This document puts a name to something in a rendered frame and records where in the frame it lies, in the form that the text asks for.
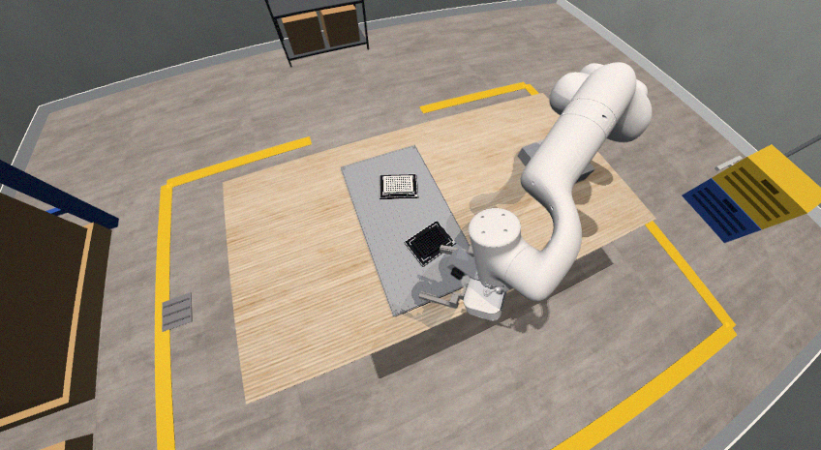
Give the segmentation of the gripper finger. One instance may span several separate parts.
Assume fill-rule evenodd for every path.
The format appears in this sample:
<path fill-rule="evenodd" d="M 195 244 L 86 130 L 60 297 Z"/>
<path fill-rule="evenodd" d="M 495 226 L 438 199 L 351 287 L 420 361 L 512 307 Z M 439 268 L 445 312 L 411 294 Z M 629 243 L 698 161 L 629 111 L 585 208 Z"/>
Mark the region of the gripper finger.
<path fill-rule="evenodd" d="M 462 294 L 457 293 L 457 292 L 452 292 L 452 295 L 451 295 L 451 298 L 450 298 L 449 301 L 440 299 L 436 295 L 429 294 L 429 293 L 422 292 L 422 291 L 420 291 L 418 297 L 419 297 L 419 299 L 422 299 L 422 300 L 425 300 L 425 301 L 428 301 L 428 302 L 432 302 L 432 303 L 435 303 L 435 304 L 438 303 L 438 304 L 441 304 L 441 305 L 445 305 L 447 307 L 457 309 L 458 306 L 459 306 L 459 303 L 458 303 L 459 299 L 462 299 L 462 300 L 464 299 L 467 288 L 468 288 L 468 284 L 465 284 L 464 288 L 463 288 L 463 291 L 462 291 Z"/>
<path fill-rule="evenodd" d="M 455 248 L 455 247 L 449 247 L 449 246 L 444 246 L 444 245 L 441 245 L 441 246 L 440 246 L 440 252 L 441 252 L 441 253 L 443 253 L 443 254 L 448 254 L 448 255 L 451 255 L 451 254 L 452 254 L 452 252 L 453 252 L 453 251 L 455 251 L 455 250 L 457 250 L 457 249 L 458 249 L 458 248 Z M 466 249 L 462 249 L 462 250 L 463 250 L 463 251 L 465 251 L 466 253 L 468 253 L 469 255 L 471 255 L 471 256 L 473 257 L 473 251 L 472 251 L 472 247 L 471 247 L 471 245 L 469 246 L 469 249 L 468 249 L 468 250 L 466 250 Z"/>

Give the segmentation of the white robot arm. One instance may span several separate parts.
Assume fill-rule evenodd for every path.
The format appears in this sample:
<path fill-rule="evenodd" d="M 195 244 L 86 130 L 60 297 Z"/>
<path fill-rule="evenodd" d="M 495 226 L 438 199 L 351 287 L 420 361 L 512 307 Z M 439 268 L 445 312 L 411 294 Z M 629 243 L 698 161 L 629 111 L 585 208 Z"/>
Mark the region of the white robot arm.
<path fill-rule="evenodd" d="M 560 117 L 521 175 L 523 189 L 552 217 L 548 244 L 537 250 L 523 239 L 512 212 L 486 209 L 469 224 L 474 258 L 460 248 L 453 251 L 446 265 L 450 275 L 458 280 L 468 275 L 496 293 L 514 288 L 532 301 L 546 299 L 581 248 L 572 188 L 606 138 L 630 142 L 648 128 L 652 106 L 647 95 L 646 85 L 625 63 L 593 63 L 559 79 L 549 103 Z"/>

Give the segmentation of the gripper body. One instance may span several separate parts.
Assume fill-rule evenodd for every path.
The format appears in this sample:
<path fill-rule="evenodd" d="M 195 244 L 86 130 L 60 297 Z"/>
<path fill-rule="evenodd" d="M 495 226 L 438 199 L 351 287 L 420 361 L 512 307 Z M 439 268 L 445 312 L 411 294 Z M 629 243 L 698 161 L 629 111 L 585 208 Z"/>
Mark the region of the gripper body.
<path fill-rule="evenodd" d="M 470 279 L 464 305 L 470 315 L 488 320 L 497 320 L 502 314 L 506 291 L 496 293 L 494 288 L 483 286 L 478 280 Z"/>

